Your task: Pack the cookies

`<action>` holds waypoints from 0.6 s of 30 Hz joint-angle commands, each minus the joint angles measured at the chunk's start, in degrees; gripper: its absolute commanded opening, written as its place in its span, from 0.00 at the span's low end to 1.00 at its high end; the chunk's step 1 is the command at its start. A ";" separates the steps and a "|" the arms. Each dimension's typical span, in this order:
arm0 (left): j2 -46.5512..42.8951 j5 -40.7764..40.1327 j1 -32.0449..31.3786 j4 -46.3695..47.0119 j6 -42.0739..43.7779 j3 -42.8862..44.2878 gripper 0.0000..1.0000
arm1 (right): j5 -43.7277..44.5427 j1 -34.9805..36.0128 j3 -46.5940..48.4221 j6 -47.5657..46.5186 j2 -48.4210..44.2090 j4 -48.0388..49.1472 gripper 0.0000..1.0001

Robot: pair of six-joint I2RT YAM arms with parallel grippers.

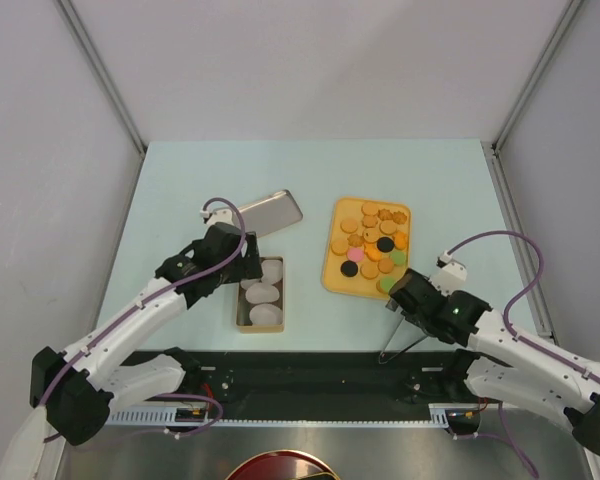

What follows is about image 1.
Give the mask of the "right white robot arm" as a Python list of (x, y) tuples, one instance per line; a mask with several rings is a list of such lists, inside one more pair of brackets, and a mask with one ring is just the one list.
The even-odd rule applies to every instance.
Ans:
[(389, 308), (443, 343), (459, 345), (462, 366), (441, 376), (453, 401), (471, 394), (509, 403), (566, 429), (600, 456), (600, 363), (515, 330), (488, 302), (444, 292), (410, 269), (389, 292)]

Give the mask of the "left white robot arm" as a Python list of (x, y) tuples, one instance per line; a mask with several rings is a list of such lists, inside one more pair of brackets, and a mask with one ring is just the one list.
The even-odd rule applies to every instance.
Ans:
[(32, 361), (32, 413), (12, 438), (0, 479), (31, 479), (47, 444), (91, 440), (109, 417), (163, 395), (187, 400), (201, 387), (199, 368), (179, 349), (136, 366), (125, 360), (153, 333), (216, 289), (262, 274), (257, 236), (232, 224), (210, 225), (203, 238), (167, 258), (138, 295), (104, 325)]

